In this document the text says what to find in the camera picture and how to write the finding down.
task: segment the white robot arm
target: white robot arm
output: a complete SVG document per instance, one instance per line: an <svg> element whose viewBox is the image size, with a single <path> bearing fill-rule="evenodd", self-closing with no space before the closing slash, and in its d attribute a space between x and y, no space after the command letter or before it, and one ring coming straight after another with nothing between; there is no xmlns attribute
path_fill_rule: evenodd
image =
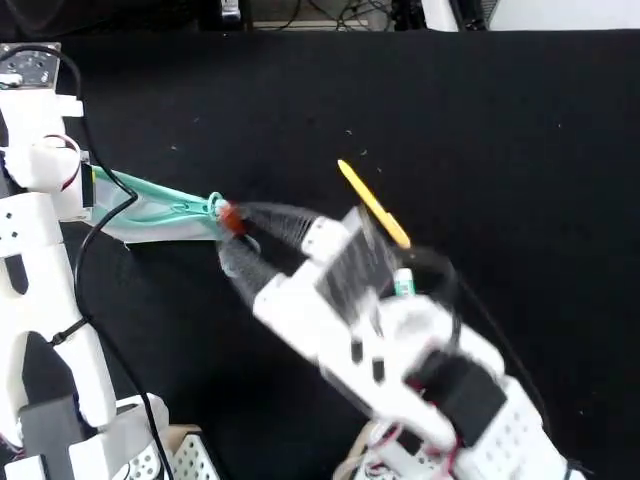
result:
<svg viewBox="0 0 640 480"><path fill-rule="evenodd" d="M398 265L359 212L337 222L285 206L238 210L309 257L289 277L227 243L238 290L256 318L390 426L368 443L393 478L584 478L544 433L493 345L427 296L380 300ZM428 468L444 465L443 454L451 461L444 477Z"/></svg>
<svg viewBox="0 0 640 480"><path fill-rule="evenodd" d="M0 54L13 48L0 47ZM88 219L93 187L62 118L82 116L82 103L56 95L58 65L42 52L0 62L0 433L28 455L7 465L9 480L111 480L152 439L141 397L116 401L98 336L79 323L59 222ZM73 333L61 339L65 331ZM28 405L29 332L69 366L77 398ZM149 401L165 430L166 406L153 395Z"/></svg>

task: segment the yellow pencil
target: yellow pencil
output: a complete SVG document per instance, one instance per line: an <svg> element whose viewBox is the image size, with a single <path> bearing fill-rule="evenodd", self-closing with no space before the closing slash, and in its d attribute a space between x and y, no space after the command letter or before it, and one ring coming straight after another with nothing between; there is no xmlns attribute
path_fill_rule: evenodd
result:
<svg viewBox="0 0 640 480"><path fill-rule="evenodd" d="M397 220L393 218L393 215L382 208L380 202L378 202L376 197L373 196L369 187L364 184L356 172L353 171L353 168L351 168L344 160L338 160L338 167L365 205L369 207L369 210L371 210L382 226L387 230L387 232L389 232L391 238L393 238L402 248L411 247L411 240L409 239L409 236L402 229Z"/></svg>

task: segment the black table surface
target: black table surface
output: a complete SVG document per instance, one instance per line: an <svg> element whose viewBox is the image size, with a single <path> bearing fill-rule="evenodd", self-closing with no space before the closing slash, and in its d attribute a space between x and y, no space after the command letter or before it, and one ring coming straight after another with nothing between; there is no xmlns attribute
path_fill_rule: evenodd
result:
<svg viewBox="0 0 640 480"><path fill-rule="evenodd" d="M348 159L486 302L542 391L560 450L597 478L630 471L640 34L179 35L63 48L85 75L97 147L119 170L341 217L356 203L336 168ZM65 231L72 252L86 228ZM128 252L104 237L92 252L98 321L172 420L205 429L229 478L330 478L364 418L251 318L212 244ZM465 321L496 341L480 316ZM133 393L112 374L120 395Z"/></svg>

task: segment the black wire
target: black wire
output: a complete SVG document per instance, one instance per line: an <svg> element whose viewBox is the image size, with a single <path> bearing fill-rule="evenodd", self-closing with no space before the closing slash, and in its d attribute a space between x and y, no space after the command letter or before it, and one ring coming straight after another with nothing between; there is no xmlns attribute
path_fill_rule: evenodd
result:
<svg viewBox="0 0 640 480"><path fill-rule="evenodd" d="M478 297L478 295L473 291L467 281L462 278L459 272L456 271L455 267L451 263L451 260L448 257L439 254L435 250L426 247L412 247L410 249L394 248L393 252L396 257L409 268L416 269L417 267L418 271L420 271L421 269L431 270L443 275L444 281L434 292L430 293L430 296L432 296L436 301L444 304L445 307L453 310L454 296L456 294L457 286L461 287L461 289L466 293L466 295L478 309L480 314L494 330L499 341L502 343L503 347L507 351L507 354L509 355L509 357L511 357L511 360L513 361L515 367L518 369L522 379L527 384L529 392L534 397L538 409L540 410L540 416L542 417L542 426L544 428L544 431L551 439L551 422L549 420L547 406L544 398L542 397L542 394L540 393L540 390L533 381L531 373L527 370L524 362L516 353L515 348L513 348L513 346L511 345L511 342L500 327L499 323L493 318L487 307L480 300L480 297ZM452 311L452 318L452 333L449 342L445 347L445 351L448 352L452 352L457 348L462 330L462 323L459 315ZM435 371L440 367L441 363L442 362L433 362L431 371L427 372L425 377L429 377L434 374Z"/></svg>
<svg viewBox="0 0 640 480"><path fill-rule="evenodd" d="M333 20L334 22L338 21L338 19L336 17L334 17L329 12L327 12L324 8L322 8L320 5L318 5L315 2L315 0L307 0L307 2L309 2L309 5L311 5L315 11L320 12L322 15L327 17L329 20Z"/></svg>
<svg viewBox="0 0 640 480"><path fill-rule="evenodd" d="M275 32L280 32L282 30L286 30L291 26L293 22L298 19L298 15L300 15L300 10L302 9L302 0L297 0L295 7L293 8L293 12L291 13L291 18L287 23L278 28L268 28L267 30L272 30Z"/></svg>
<svg viewBox="0 0 640 480"><path fill-rule="evenodd" d="M424 384L447 363L450 355L456 352L460 345L462 320L460 316L453 311L458 274L447 257L440 255L431 248L411 247L409 249L403 249L394 247L393 252L403 265L411 268L414 272L436 272L444 277L439 287L431 292L430 296L451 310L451 336L443 349L445 355L434 357L430 362L426 363L420 371L420 382Z"/></svg>
<svg viewBox="0 0 640 480"><path fill-rule="evenodd" d="M69 56L62 52L59 52L58 50L41 45L20 45L0 55L0 62L8 60L9 58L20 52L28 51L48 53L49 55L53 55L54 57L59 58L71 70L71 73L73 74L77 99L80 101L83 100L82 74L80 73L80 68ZM100 159L95 149L91 129L89 128L86 104L84 105L84 109L85 112L84 116L82 117L81 124L86 137L87 148L89 149L92 160L104 170L105 174L111 179L113 183L115 183L120 189L122 189L125 193L127 193L127 195L129 195L129 198L115 207L109 213L107 213L96 225L94 225L80 245L73 267L73 286L76 296L76 303L78 304L78 310L82 315L82 320L80 322L77 322L67 331L57 334L55 336L56 338L54 338L54 341L59 343L66 340L69 335L71 335L75 330L81 328L84 323L87 323L91 327L93 327L100 339L107 345L107 348L111 350L111 353L121 365L127 377L129 377L129 381L133 385L134 389L142 398L142 403L144 405L147 420L149 422L149 430L151 432L153 441L155 442L158 449L158 455L160 455L160 460L162 461L162 464L167 471L169 480L173 480L173 470L171 469L169 459L167 458L167 454L165 453L164 447L162 446L162 441L160 440L158 426L156 425L156 421L153 416L153 410L151 409L151 402L149 401L149 397L147 396L145 389L142 387L140 379L133 371L129 363L125 360L124 355L120 352L120 349L117 347L111 336L94 321L94 318L89 312L89 308L87 307L87 304L84 300L82 291L82 266L84 265L84 260L86 258L89 246L93 243L98 233L100 233L104 226L109 223L109 221L111 221L116 215L135 203L138 199L138 194L133 189L128 187L124 182L122 182L122 180L120 180L117 175L113 173L113 170L111 170L111 168L109 168L109 166L103 163Z"/></svg>
<svg viewBox="0 0 640 480"><path fill-rule="evenodd" d="M360 20L360 18L363 15L367 15L369 13L373 13L373 12L382 12L386 15L387 17L387 24L384 27L383 31L387 31L389 30L389 27L391 26L391 22L392 22L392 18L391 18L391 13L384 8L384 6L382 4L380 4L379 2L377 2L376 0L366 0L366 1L362 1L356 5L352 4L353 2L349 2L349 7L347 9L351 10L353 13L352 15L348 16L345 18L344 15L346 15L346 12L343 11L340 15L340 18L335 19L336 22L338 22L336 29L340 28L340 24L342 24L342 26L348 30L352 30L351 28L348 27L348 25L346 24L346 22L348 22L349 20L356 20L360 26L362 28L364 28L365 30L369 31L369 32L373 32L374 30L372 30L371 28L369 28L368 25L365 25L364 23L362 23L362 21ZM358 11L358 9L360 9L361 7L365 6L365 5L369 5L371 8L369 8L368 10L364 10L364 11Z"/></svg>

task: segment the white 3d-printed part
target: white 3d-printed part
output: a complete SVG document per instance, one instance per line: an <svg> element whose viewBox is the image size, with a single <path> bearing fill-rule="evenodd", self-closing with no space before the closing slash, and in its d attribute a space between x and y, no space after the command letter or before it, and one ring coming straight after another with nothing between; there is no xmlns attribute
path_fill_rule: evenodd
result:
<svg viewBox="0 0 640 480"><path fill-rule="evenodd" d="M220 480L198 434L189 434L173 457L175 480Z"/></svg>

